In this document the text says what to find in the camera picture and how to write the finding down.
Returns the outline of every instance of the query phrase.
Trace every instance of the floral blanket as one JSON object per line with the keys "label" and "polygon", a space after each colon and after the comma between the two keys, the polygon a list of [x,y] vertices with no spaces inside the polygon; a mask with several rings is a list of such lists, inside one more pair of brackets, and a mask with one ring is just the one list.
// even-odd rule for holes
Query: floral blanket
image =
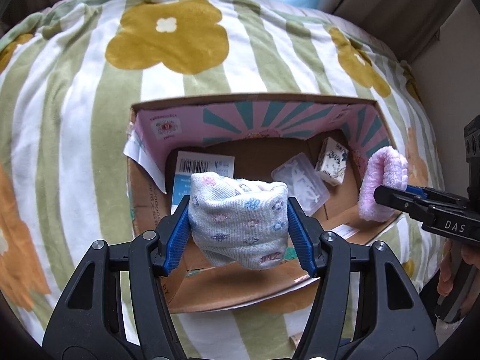
{"label": "floral blanket", "polygon": [[[373,99],[408,157],[410,183],[443,187],[408,66],[341,19],[260,0],[66,0],[0,40],[0,288],[38,342],[85,245],[132,238],[122,154],[130,105],[232,92]],[[420,290],[441,239],[404,215],[378,238]],[[122,278],[127,337],[137,342]],[[173,320],[192,357],[289,357],[311,288]],[[356,291],[354,278],[351,299]]]}

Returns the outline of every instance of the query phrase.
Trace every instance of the small white box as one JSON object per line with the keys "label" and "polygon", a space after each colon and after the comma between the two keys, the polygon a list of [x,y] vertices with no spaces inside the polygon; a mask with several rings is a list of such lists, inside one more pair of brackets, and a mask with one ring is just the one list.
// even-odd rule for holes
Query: small white box
{"label": "small white box", "polygon": [[190,195],[190,176],[193,173],[215,172],[233,178],[235,158],[229,155],[179,151],[173,180],[171,214],[175,212],[185,195]]}
{"label": "small white box", "polygon": [[348,156],[349,151],[345,147],[328,137],[323,141],[315,170],[326,183],[340,185],[345,177]]}

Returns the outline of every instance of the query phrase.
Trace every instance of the pink plush hair band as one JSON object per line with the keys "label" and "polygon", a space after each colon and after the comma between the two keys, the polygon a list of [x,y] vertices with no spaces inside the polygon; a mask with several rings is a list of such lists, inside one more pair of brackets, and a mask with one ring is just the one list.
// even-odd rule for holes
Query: pink plush hair band
{"label": "pink plush hair band", "polygon": [[408,185],[407,160],[391,146],[382,147],[369,159],[358,197],[358,214],[367,221],[385,222],[394,210],[375,202],[380,185],[405,191]]}

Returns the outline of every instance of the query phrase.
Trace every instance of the black device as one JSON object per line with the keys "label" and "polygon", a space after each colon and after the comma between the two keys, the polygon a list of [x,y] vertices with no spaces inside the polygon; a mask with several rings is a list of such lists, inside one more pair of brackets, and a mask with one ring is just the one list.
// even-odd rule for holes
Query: black device
{"label": "black device", "polygon": [[447,297],[438,299],[435,311],[447,323],[465,317],[466,311],[460,306],[477,274],[476,267],[462,260],[461,244],[480,247],[480,115],[465,126],[463,135],[469,164],[468,198],[412,186],[406,191],[379,186],[374,193],[378,204],[407,212],[410,218],[423,222],[423,230],[454,241],[451,252],[454,287]]}
{"label": "black device", "polygon": [[[95,241],[64,289],[47,326],[43,349],[54,360],[183,360],[158,276],[178,265],[190,234],[189,197],[155,230],[132,242]],[[321,277],[298,360],[426,360],[438,343],[422,301],[385,242],[349,244],[287,205],[289,234],[303,269]],[[140,346],[126,340],[119,272],[130,272]],[[341,345],[350,273],[360,272],[354,338]]]}

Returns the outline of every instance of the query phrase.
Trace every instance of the folded sock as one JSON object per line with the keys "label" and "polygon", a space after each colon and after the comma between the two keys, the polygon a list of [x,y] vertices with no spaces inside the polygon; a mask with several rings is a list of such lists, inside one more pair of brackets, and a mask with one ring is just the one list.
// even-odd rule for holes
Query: folded sock
{"label": "folded sock", "polygon": [[374,192],[380,185],[405,191],[409,181],[407,165],[405,157],[391,146],[382,147],[370,157],[358,197],[360,218],[385,222],[393,215],[393,208],[375,201]]}
{"label": "folded sock", "polygon": [[237,261],[250,269],[274,267],[287,249],[287,197],[281,182],[193,174],[188,208],[193,240],[214,266]]}

